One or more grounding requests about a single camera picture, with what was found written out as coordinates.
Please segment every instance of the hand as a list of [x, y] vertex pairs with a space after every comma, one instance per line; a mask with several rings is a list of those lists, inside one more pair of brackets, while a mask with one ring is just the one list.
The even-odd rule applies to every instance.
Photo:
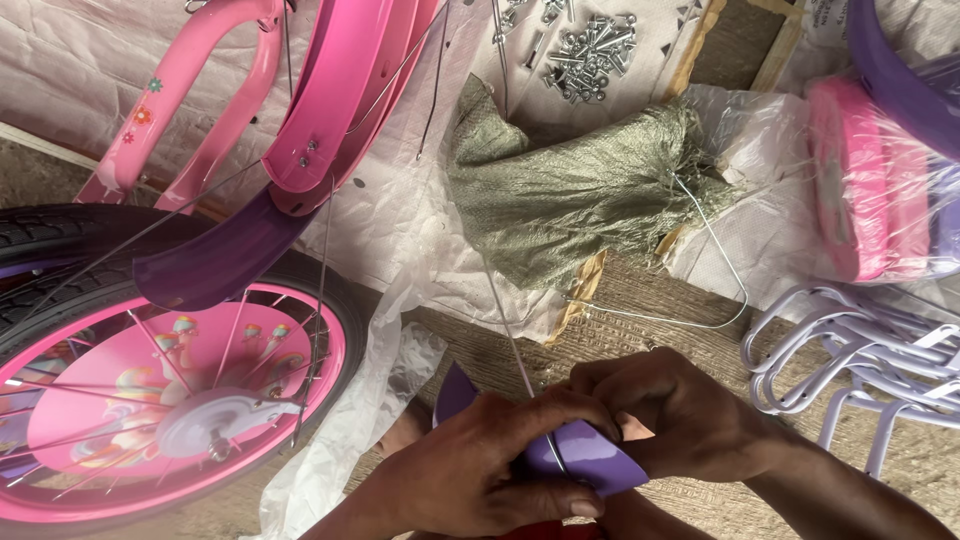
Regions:
[[619, 440], [606, 409], [588, 396], [552, 389], [515, 405], [484, 393], [420, 441], [385, 459], [344, 502], [346, 512], [376, 508], [386, 537], [425, 530], [456, 537], [498, 535], [571, 516], [595, 518], [603, 501], [566, 479], [520, 482], [510, 462], [531, 441], [584, 419]]
[[621, 425], [626, 413], [654, 432], [620, 445], [652, 479], [749, 479], [777, 464], [783, 444], [797, 437], [665, 347], [578, 364], [570, 386], [603, 403]]

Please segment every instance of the pink bicycle frame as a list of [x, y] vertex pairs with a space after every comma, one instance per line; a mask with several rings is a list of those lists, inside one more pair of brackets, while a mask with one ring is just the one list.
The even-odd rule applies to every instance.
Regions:
[[199, 195], [204, 183], [216, 173], [227, 152], [250, 124], [274, 83], [282, 49], [279, 19], [285, 4], [285, 0], [219, 0], [197, 10], [171, 43], [153, 78], [74, 202], [123, 203], [217, 42], [233, 28], [256, 21], [261, 32], [247, 79], [196, 153], [157, 201], [156, 208], [177, 209]]

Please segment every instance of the bicycle wheel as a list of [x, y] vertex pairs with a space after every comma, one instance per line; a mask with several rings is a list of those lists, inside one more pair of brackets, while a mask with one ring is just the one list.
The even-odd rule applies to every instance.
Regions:
[[[0, 332], [77, 270], [67, 267], [0, 295]], [[329, 269], [316, 331], [320, 271], [316, 260], [288, 252], [242, 298], [180, 313], [139, 295], [129, 257], [109, 259], [5, 336], [4, 538], [63, 538], [117, 527], [199, 498], [269, 460], [289, 445], [297, 414], [232, 437], [223, 461], [212, 450], [164, 454], [157, 425], [180, 410], [175, 407], [191, 399], [190, 392], [199, 399], [204, 392], [245, 388], [265, 404], [291, 397], [300, 403], [314, 333], [323, 361], [303, 418], [305, 426], [320, 422], [352, 378], [365, 341], [346, 284]]]
[[[159, 221], [168, 212], [123, 205], [44, 205], [0, 210], [0, 278], [93, 258]], [[174, 216], [132, 247], [180, 244], [213, 223]]]

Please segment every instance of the plastic bag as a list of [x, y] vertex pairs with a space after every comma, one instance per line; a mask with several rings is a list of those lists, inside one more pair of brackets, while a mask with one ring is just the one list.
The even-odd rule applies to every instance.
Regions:
[[[960, 108], [960, 54], [917, 72]], [[910, 282], [960, 271], [960, 163], [908, 134], [850, 78], [814, 81], [807, 99], [818, 215], [833, 268], [821, 264], [818, 273], [842, 282]]]
[[356, 375], [310, 444], [267, 484], [260, 499], [261, 534], [244, 540], [295, 540], [343, 499], [344, 486], [368, 450], [433, 377], [446, 342], [423, 325], [400, 329], [400, 313], [434, 290], [426, 262], [407, 263], [380, 299]]

